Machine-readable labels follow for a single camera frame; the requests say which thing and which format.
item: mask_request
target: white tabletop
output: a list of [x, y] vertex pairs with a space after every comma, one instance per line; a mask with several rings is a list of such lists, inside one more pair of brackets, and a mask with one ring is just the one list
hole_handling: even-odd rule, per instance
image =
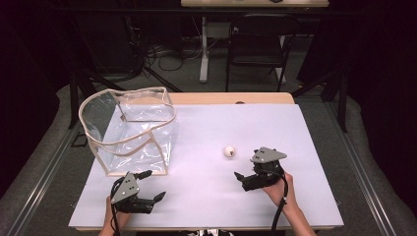
[[[249, 158], [260, 147], [288, 155], [280, 161], [294, 176], [297, 200], [315, 229], [343, 225], [302, 112], [295, 104], [176, 105], [180, 132], [166, 176], [139, 181], [139, 197], [166, 191], [151, 214], [134, 214], [126, 229], [270, 229], [276, 206], [262, 190], [245, 192], [234, 172], [252, 175]], [[236, 154], [225, 157], [223, 148]], [[99, 229], [105, 198], [116, 177], [94, 162], [70, 227]], [[289, 224], [282, 215], [279, 228]]]
[[327, 7], [328, 0], [182, 0], [183, 7]]

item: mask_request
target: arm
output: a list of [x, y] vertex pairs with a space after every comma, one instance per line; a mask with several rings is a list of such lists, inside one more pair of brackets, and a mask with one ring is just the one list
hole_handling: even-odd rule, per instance
[[[117, 212], [116, 217], [117, 223], [119, 224], [119, 229], [122, 229], [129, 221], [130, 213]], [[98, 236], [113, 236], [114, 221], [112, 218], [113, 214], [111, 213], [110, 197], [107, 197], [103, 228], [101, 229]]]
[[[316, 235], [316, 233], [310, 227], [310, 224], [307, 221], [303, 211], [298, 207], [295, 198], [292, 175], [285, 173], [285, 178], [288, 182], [288, 196], [286, 200], [287, 204], [282, 209], [282, 212], [291, 224], [291, 227], [293, 228], [294, 234], [296, 236]], [[273, 203], [276, 206], [279, 206], [284, 192], [284, 182], [279, 180], [274, 185], [264, 187], [263, 190], [268, 194]]]

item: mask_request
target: bag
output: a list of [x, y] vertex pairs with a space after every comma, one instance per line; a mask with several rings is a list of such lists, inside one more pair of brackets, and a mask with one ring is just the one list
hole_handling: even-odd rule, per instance
[[107, 176], [168, 173], [179, 125], [166, 88], [103, 90], [82, 103], [79, 117]]

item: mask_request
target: chair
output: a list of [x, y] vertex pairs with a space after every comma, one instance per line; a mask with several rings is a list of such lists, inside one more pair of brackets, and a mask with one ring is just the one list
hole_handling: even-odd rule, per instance
[[[226, 65], [226, 91], [229, 90], [230, 65], [282, 68], [276, 75], [280, 91], [291, 40], [299, 30], [297, 19], [283, 14], [245, 14], [234, 19], [229, 29]], [[280, 38], [289, 36], [281, 45]]]

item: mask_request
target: small white ball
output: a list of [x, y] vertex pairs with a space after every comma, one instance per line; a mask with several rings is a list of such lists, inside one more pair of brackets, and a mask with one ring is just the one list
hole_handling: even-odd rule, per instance
[[224, 155], [227, 157], [232, 157], [235, 154], [235, 149], [232, 146], [227, 146], [224, 148]]

